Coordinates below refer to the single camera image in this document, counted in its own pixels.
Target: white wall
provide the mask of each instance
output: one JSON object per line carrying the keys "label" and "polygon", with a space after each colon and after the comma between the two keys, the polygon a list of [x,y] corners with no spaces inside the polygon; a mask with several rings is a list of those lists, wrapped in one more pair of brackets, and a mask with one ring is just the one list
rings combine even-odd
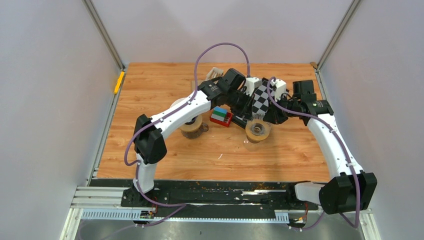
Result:
{"label": "white wall", "polygon": [[364,0],[322,70],[356,159],[374,172],[382,239],[422,239],[424,2]]}
{"label": "white wall", "polygon": [[117,68],[82,1],[0,3],[0,239],[57,240]]}
{"label": "white wall", "polygon": [[[318,62],[352,0],[93,0],[125,64],[194,62],[232,42],[253,63]],[[204,62],[244,62],[220,47]]]}

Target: yellow tape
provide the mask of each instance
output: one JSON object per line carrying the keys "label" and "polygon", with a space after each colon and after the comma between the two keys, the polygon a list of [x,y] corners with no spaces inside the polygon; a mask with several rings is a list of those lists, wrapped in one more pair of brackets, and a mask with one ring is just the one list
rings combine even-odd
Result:
{"label": "yellow tape", "polygon": [[124,78],[124,74],[125,74],[124,71],[121,71],[120,72],[118,81],[116,82],[115,91],[113,92],[114,94],[117,94],[118,93],[119,87],[121,86],[121,83],[122,83],[122,79]]}

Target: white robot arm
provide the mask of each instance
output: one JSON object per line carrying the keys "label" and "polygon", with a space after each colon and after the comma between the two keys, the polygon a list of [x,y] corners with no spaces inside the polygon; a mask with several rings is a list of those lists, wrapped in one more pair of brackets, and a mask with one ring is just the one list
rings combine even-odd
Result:
{"label": "white robot arm", "polygon": [[[245,82],[246,88],[238,89],[242,82]],[[167,113],[174,111],[182,104],[187,102],[191,95],[183,101],[173,105],[168,110],[147,118],[145,115],[137,119],[135,132],[142,126],[153,121],[160,120],[151,129],[143,132],[136,140],[136,157],[140,160],[138,176],[134,179],[139,181],[143,193],[149,192],[154,188],[154,176],[158,161],[167,153],[165,139],[182,125],[189,123],[196,116],[208,112],[215,106],[228,105],[235,115],[241,115],[246,108],[251,107],[252,89],[257,88],[259,78],[246,78],[234,69],[228,70],[224,76],[204,81],[197,90],[193,101],[174,113],[166,119],[162,119]],[[293,83],[293,98],[287,99],[283,93],[286,92],[286,83],[278,80],[271,83],[274,86],[276,95],[275,100],[285,108],[296,112],[308,113],[324,120],[336,131],[346,146],[343,137],[337,130],[336,118],[333,115],[329,103],[325,100],[316,100],[314,87],[311,80],[298,81]],[[272,110],[269,114],[275,122],[281,124],[289,117],[298,117],[293,114],[286,114],[280,110]],[[344,213],[355,210],[356,192],[353,181],[353,173],[346,162],[346,157],[333,133],[329,132],[327,127],[320,121],[301,117],[305,125],[315,136],[320,149],[327,162],[330,177],[332,178],[326,184],[312,182],[295,182],[292,185],[293,198],[296,201],[308,201],[321,205],[327,214]],[[377,185],[377,179],[373,173],[365,173],[361,165],[352,156],[349,148],[347,152],[350,156],[351,165],[354,173],[359,179],[360,185],[360,208],[366,209]]]}
{"label": "white robot arm", "polygon": [[[184,100],[173,105],[171,108],[165,110],[164,112],[153,115],[151,117],[151,121],[154,122],[156,120],[160,120],[162,116],[165,116],[166,114],[174,111],[175,109],[183,105],[185,102],[189,101],[192,95],[193,93],[186,97]],[[154,126],[157,129],[161,129],[160,133],[163,136],[163,140],[165,140],[169,137],[171,133],[173,133],[183,124],[190,122],[193,118],[197,117],[202,113],[206,113],[209,110],[211,110],[211,101],[208,100],[208,96],[206,96],[205,93],[203,93],[201,90],[198,90],[196,97],[193,99],[191,104],[187,105],[180,111],[177,111],[176,113],[164,119],[163,121],[155,124]],[[140,181],[140,186],[143,193],[147,193],[154,187],[153,180],[155,177],[156,166],[158,165],[158,163],[146,163],[140,153],[137,153],[136,157],[137,160],[140,160],[140,168],[138,171],[138,176],[133,180],[134,186],[140,192],[140,189],[138,189],[137,184],[135,184],[136,180]]]}

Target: red wire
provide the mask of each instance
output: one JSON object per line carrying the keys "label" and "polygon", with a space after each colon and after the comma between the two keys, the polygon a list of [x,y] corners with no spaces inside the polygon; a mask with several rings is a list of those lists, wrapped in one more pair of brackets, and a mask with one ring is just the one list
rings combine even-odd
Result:
{"label": "red wire", "polygon": [[305,202],[305,215],[302,216],[302,218],[305,218],[305,221],[308,220],[308,204]]}
{"label": "red wire", "polygon": [[158,205],[157,205],[157,204],[153,204],[153,205],[152,205],[152,207],[154,207],[154,206],[156,206],[156,209],[155,209],[156,211],[155,211],[155,213],[154,213],[154,214],[157,214],[157,213],[158,213]]}

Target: wooden surface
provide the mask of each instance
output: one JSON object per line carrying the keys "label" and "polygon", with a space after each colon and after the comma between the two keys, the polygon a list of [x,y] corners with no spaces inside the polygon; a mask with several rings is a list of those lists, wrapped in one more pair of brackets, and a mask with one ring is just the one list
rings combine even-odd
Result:
{"label": "wooden surface", "polygon": [[[235,68],[246,74],[242,63],[203,63],[198,78],[204,79],[212,67],[226,71]],[[135,167],[125,166],[123,156],[141,114],[152,116],[168,109],[179,98],[188,96],[193,80],[193,63],[131,63],[98,169],[98,178],[133,178]],[[315,73],[309,64],[252,64],[251,75],[276,76],[287,82],[313,79],[315,92],[321,94]],[[325,159],[314,136],[298,118],[273,125],[261,149],[248,151],[244,129],[231,123],[224,127],[203,122],[209,131],[197,139],[186,139],[179,130],[165,141],[168,153],[156,170],[157,179],[229,180],[229,181],[324,181],[329,180]],[[128,159],[135,159],[131,147]]]}

